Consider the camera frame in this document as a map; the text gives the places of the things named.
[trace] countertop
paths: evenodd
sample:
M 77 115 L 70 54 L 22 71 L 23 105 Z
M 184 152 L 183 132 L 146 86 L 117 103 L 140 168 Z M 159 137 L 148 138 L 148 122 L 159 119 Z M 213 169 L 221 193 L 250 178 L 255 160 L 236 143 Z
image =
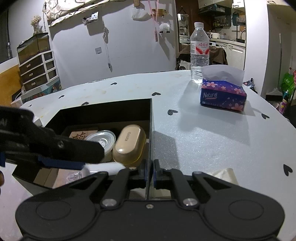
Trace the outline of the countertop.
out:
M 222 43 L 228 43 L 228 44 L 234 44 L 234 45 L 238 45 L 238 46 L 246 47 L 246 44 L 239 43 L 239 42 L 235 42 L 235 41 L 231 41 L 231 40 L 225 40 L 225 39 L 210 39 L 210 41 L 212 41 L 212 42 L 222 42 Z
M 247 87 L 244 112 L 200 105 L 200 85 L 190 70 L 133 74 L 73 86 L 29 102 L 45 126 L 64 108 L 128 99 L 152 98 L 154 118 L 153 158 L 162 168 L 178 168 L 184 174 L 233 168 L 239 185 L 276 199 L 285 210 L 279 239 L 296 234 L 296 174 L 286 176 L 283 165 L 296 169 L 296 129 L 268 102 Z M 177 113 L 168 115 L 168 110 Z M 0 168 L 0 237 L 21 237 L 15 222 L 17 206 L 30 196 L 12 176 L 15 166 Z

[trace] fish tank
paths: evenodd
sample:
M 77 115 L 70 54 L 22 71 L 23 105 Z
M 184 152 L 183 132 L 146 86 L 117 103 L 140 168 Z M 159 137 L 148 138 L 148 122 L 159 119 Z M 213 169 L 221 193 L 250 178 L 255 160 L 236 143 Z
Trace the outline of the fish tank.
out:
M 20 65 L 37 54 L 50 50 L 48 33 L 35 34 L 17 47 Z

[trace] white plastic lid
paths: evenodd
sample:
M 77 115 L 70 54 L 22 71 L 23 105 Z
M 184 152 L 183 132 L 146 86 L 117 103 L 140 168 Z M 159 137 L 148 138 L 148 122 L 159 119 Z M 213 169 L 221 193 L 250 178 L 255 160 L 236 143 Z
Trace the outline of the white plastic lid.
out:
M 98 131 L 89 135 L 85 140 L 98 142 L 104 148 L 105 154 L 112 151 L 115 144 L 115 135 L 111 131 Z
M 195 28 L 203 28 L 203 23 L 195 22 L 195 23 L 194 23 L 194 27 L 195 27 Z

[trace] wall outlet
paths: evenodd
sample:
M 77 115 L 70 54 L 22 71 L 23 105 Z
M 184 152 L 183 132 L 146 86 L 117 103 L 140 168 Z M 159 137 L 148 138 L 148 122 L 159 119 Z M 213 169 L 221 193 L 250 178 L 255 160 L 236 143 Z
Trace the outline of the wall outlet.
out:
M 102 48 L 101 47 L 96 48 L 95 51 L 96 51 L 96 54 L 102 53 Z

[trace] pink lanyard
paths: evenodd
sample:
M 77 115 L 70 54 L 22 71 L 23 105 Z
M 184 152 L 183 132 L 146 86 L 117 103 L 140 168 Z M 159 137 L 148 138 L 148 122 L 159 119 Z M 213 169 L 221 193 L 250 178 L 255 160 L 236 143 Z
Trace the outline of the pink lanyard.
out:
M 153 25 L 155 27 L 155 31 L 154 31 L 154 35 L 155 35 L 155 42 L 158 42 L 158 33 L 157 33 L 157 30 L 156 30 L 156 20 L 157 20 L 157 14 L 158 14 L 158 1 L 157 0 L 157 4 L 156 4 L 156 16 L 155 16 L 155 20 L 154 20 L 154 16 L 153 16 L 153 11 L 152 11 L 152 7 L 151 7 L 151 3 L 150 3 L 150 0 L 148 0 L 148 4 L 149 4 L 149 7 L 150 7 L 150 12 L 151 12 L 151 15 L 152 15 L 152 19 L 153 19 Z

